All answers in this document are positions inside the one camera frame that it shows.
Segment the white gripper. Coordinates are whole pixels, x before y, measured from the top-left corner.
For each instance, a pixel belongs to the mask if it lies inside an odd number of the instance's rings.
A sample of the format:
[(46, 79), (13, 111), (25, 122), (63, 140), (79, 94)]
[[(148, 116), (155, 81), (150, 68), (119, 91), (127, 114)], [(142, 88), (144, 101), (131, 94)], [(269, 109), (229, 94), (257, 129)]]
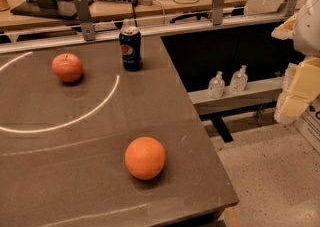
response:
[(274, 119), (287, 125), (320, 95), (320, 0), (307, 0), (298, 14), (276, 27), (271, 36), (293, 39), (295, 50), (308, 55), (299, 64), (290, 63), (285, 70)]

